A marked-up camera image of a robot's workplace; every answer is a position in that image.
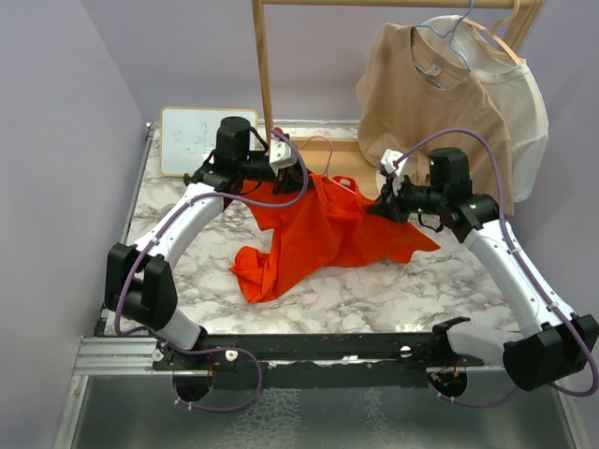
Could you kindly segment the orange t-shirt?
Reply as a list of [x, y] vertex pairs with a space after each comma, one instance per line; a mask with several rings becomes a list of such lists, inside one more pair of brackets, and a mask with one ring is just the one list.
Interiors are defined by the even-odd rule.
[[242, 247], [230, 268], [247, 302], [272, 301], [323, 267], [359, 268], [383, 259], [408, 264], [416, 252], [440, 249], [412, 224], [370, 214], [373, 201], [355, 180], [313, 174], [311, 181], [314, 187], [290, 207], [250, 207], [272, 238], [266, 253]]

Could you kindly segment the small whiteboard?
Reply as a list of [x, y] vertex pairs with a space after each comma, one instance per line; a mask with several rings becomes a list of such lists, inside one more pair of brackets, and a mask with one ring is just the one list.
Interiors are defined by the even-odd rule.
[[164, 107], [160, 114], [160, 172], [165, 177], [193, 173], [215, 148], [216, 132], [227, 116], [247, 119], [254, 128], [253, 109]]

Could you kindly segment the wooden clothes rack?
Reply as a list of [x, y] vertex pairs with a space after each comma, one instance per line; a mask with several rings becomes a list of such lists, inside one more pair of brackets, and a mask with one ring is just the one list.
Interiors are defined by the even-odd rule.
[[[274, 127], [273, 107], [270, 88], [270, 68], [268, 43], [266, 35], [265, 6], [267, 1], [252, 3], [256, 56], [261, 89], [264, 123], [266, 130]], [[314, 6], [314, 7], [457, 7], [468, 9], [469, 1], [275, 1], [275, 6]], [[508, 24], [509, 29], [500, 36], [514, 51], [517, 51], [524, 38], [528, 35], [533, 23], [540, 13], [542, 1], [520, 1], [520, 10], [516, 18]], [[512, 1], [475, 1], [474, 8], [509, 9], [512, 11]]]

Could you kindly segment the white t-shirt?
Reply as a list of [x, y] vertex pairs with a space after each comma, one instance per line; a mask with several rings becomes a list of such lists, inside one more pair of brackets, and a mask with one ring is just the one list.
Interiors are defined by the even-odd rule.
[[[458, 18], [458, 15], [437, 16], [424, 23], [444, 34]], [[439, 39], [428, 29], [419, 29], [419, 33], [449, 62], [465, 67], [446, 46], [446, 39]], [[521, 202], [532, 193], [548, 144], [548, 115], [537, 82], [525, 60], [515, 65], [509, 59], [495, 58], [483, 52], [463, 22], [456, 31], [454, 46], [468, 58], [474, 75], [504, 118], [513, 144], [514, 201]]]

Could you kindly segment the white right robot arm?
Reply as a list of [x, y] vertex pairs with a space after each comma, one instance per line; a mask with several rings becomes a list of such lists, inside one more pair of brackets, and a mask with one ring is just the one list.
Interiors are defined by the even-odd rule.
[[434, 327], [431, 358], [450, 366], [463, 355], [505, 369], [521, 390], [533, 391], [582, 371], [598, 338], [598, 324], [580, 316], [549, 287], [519, 247], [492, 196], [473, 192], [466, 154], [440, 148], [430, 154], [428, 186], [413, 184], [404, 157], [387, 149], [379, 162], [380, 196], [370, 212], [404, 224], [415, 214], [435, 215], [482, 264], [513, 312], [518, 331], [455, 318]]

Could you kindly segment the wooden hanger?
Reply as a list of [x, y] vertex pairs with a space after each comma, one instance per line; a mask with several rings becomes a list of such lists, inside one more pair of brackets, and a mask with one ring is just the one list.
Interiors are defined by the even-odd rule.
[[515, 65], [519, 65], [522, 63], [522, 59], [516, 54], [516, 52], [501, 38], [498, 36], [497, 32], [499, 29], [504, 26], [510, 24], [516, 16], [519, 14], [520, 10], [520, 1], [513, 0], [512, 1], [512, 11], [511, 13], [497, 20], [491, 29], [488, 27], [474, 22], [471, 19], [464, 18], [462, 20], [463, 23], [470, 29], [471, 37], [473, 38], [475, 44], [487, 55], [495, 57], [495, 58], [504, 58], [511, 60]]

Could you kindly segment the beige t-shirt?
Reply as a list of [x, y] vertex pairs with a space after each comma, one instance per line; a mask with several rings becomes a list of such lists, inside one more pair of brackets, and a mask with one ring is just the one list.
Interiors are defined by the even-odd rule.
[[[445, 88], [415, 64], [425, 70], [435, 66]], [[503, 116], [475, 75], [441, 56], [416, 28], [387, 23], [379, 29], [357, 98], [358, 145], [371, 165], [378, 165], [386, 149], [406, 152], [437, 134], [409, 156], [405, 172], [411, 181], [429, 184], [430, 152], [456, 147], [468, 156], [474, 192], [502, 200], [505, 212], [513, 213], [512, 139]]]

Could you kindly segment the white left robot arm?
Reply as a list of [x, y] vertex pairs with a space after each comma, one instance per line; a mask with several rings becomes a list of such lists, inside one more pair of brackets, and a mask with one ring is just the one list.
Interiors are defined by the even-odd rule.
[[276, 128], [270, 136], [262, 150], [253, 151], [251, 140], [260, 137], [257, 130], [242, 117], [225, 117], [214, 149], [193, 174], [184, 176], [181, 199], [133, 244], [117, 243], [110, 249], [104, 305], [115, 314], [118, 335], [124, 333], [119, 323], [126, 318], [173, 347], [183, 367], [196, 369], [204, 363], [206, 331], [179, 309], [173, 270], [201, 230], [231, 202], [252, 204], [241, 191], [246, 181], [292, 193], [286, 207], [306, 194], [310, 176], [297, 146]]

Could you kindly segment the aluminium table frame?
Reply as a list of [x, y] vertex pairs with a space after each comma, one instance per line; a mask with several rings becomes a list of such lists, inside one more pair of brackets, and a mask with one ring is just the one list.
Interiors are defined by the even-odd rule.
[[256, 389], [242, 405], [266, 407], [268, 443], [282, 447], [297, 437], [300, 407], [291, 397], [268, 398], [265, 391], [397, 385], [410, 372], [416, 385], [460, 403], [467, 388], [467, 367], [475, 360], [502, 367], [517, 391], [556, 387], [559, 380], [585, 368], [597, 369], [592, 349], [597, 321], [569, 311], [529, 261], [513, 236], [504, 199], [472, 190], [465, 153], [453, 147], [432, 151], [428, 186], [411, 183], [403, 172], [406, 153], [386, 151], [379, 172], [379, 196], [365, 215], [394, 227], [411, 215], [432, 214], [442, 229], [483, 264], [508, 300], [519, 330], [484, 328], [466, 317], [436, 325], [429, 333], [212, 336], [179, 309], [173, 270], [200, 231], [232, 201], [252, 204], [245, 183], [268, 186], [265, 208], [276, 212], [306, 205], [323, 189], [289, 136], [274, 132], [259, 150], [260, 135], [239, 116], [224, 118], [213, 150], [186, 175], [186, 191], [159, 224], [130, 245], [115, 244], [107, 259], [105, 307], [117, 319], [137, 323], [150, 333], [158, 353], [154, 366], [172, 375], [171, 388], [188, 410], [220, 384], [244, 389], [249, 368]]

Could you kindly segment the pink wire hanger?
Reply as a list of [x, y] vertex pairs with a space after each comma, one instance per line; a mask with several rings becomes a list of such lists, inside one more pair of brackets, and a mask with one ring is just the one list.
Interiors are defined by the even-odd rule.
[[[313, 141], [313, 140], [316, 140], [316, 139], [321, 139], [321, 140], [324, 140], [324, 141], [326, 141], [326, 142], [328, 143], [328, 145], [329, 145], [329, 155], [328, 155], [328, 159], [327, 159], [327, 162], [326, 162], [326, 165], [325, 165], [324, 171], [323, 171], [323, 173], [321, 174], [321, 176], [322, 176], [323, 178], [328, 178], [328, 177], [329, 177], [329, 167], [330, 167], [330, 164], [331, 164], [331, 160], [332, 160], [333, 153], [334, 153], [334, 151], [335, 151], [334, 143], [333, 143], [333, 141], [332, 141], [330, 138], [328, 138], [328, 137], [326, 137], [326, 136], [323, 136], [323, 135], [312, 135], [312, 136], [310, 136], [310, 137], [306, 138], [306, 139], [305, 139], [305, 141], [304, 141], [302, 144], [300, 144], [300, 146], [299, 146], [299, 150], [300, 150], [300, 151], [301, 151], [301, 150], [303, 150], [303, 149], [304, 149], [304, 148], [305, 148], [307, 145], [309, 145], [309, 143], [310, 143], [311, 141]], [[350, 194], [352, 194], [352, 195], [355, 195], [355, 194], [356, 194], [354, 191], [352, 191], [352, 190], [351, 190], [349, 187], [347, 187], [347, 186], [346, 186], [345, 184], [343, 184], [343, 183], [340, 183], [340, 182], [338, 182], [338, 181], [335, 181], [335, 180], [331, 180], [330, 182], [331, 182], [331, 183], [333, 183], [333, 184], [335, 184], [335, 185], [337, 185], [338, 187], [342, 188], [342, 189], [343, 189], [343, 190], [345, 190], [346, 192], [349, 192], [349, 193], [350, 193]]]

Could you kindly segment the black mounting rail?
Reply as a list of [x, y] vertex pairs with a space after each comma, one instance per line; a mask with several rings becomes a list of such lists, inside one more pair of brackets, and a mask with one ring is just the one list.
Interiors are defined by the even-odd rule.
[[[204, 340], [209, 355], [183, 355], [167, 349], [153, 364], [176, 379], [210, 376], [217, 389], [256, 387], [260, 362], [265, 388], [345, 388], [362, 386], [425, 387], [426, 373], [454, 364], [481, 367], [469, 355], [455, 355], [430, 332], [350, 334], [229, 334]], [[233, 361], [216, 351], [238, 352]]]

